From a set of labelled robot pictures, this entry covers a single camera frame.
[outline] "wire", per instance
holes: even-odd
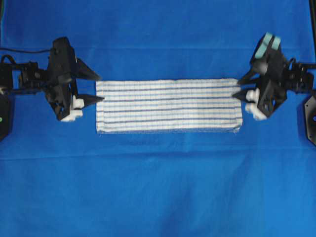
[[[0,63],[4,63],[4,60],[5,60],[6,58],[10,61],[11,64],[16,64],[15,61],[14,61],[14,59],[12,58],[12,56],[10,56],[10,55],[8,55],[8,54],[6,54],[6,55],[4,55],[4,56],[1,57]]]
[[[1,48],[1,47],[0,47],[0,50],[16,52],[16,53],[33,53],[33,54],[50,52],[50,49],[45,49],[41,51],[24,51],[24,50],[17,50],[17,49],[12,49],[12,48]]]

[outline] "robotic arm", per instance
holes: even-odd
[[[310,0],[314,48],[316,51],[316,0]],[[316,145],[316,90],[313,89],[314,75],[309,72],[316,69],[316,64],[287,60],[281,51],[279,37],[266,33],[259,41],[250,60],[250,71],[238,83],[240,85],[254,84],[233,96],[245,101],[246,110],[255,119],[269,118],[287,99],[286,93],[292,90],[296,93],[311,94],[305,104],[305,120],[308,139]]]
[[[0,61],[0,141],[9,133],[10,95],[45,93],[56,117],[60,121],[73,121],[82,116],[83,108],[103,98],[78,94],[76,79],[97,81],[100,77],[75,56],[69,40],[56,39],[50,52],[47,70],[40,69],[36,62],[17,64],[10,55]],[[20,71],[18,88],[13,88],[12,71]]]

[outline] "teal component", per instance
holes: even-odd
[[[255,55],[256,59],[263,57],[272,37],[273,37],[273,35],[271,33],[269,33],[269,32],[266,33],[265,37],[263,38],[262,44],[259,46],[259,48],[256,52],[256,55]]]
[[[281,44],[281,38],[280,37],[275,37],[273,44],[272,44],[272,49],[277,50],[278,47]]]

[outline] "white towel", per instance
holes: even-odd
[[[98,133],[237,132],[236,79],[98,81]]]

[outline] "blue backdrop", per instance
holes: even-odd
[[[67,36],[103,80],[240,78],[267,31],[287,58],[315,61],[298,0],[6,0],[1,46]],[[47,67],[47,54],[12,55]],[[95,106],[60,123],[42,93],[17,96],[0,143],[0,236],[315,236],[306,98],[289,92],[264,122],[244,113],[238,134],[101,136]]]

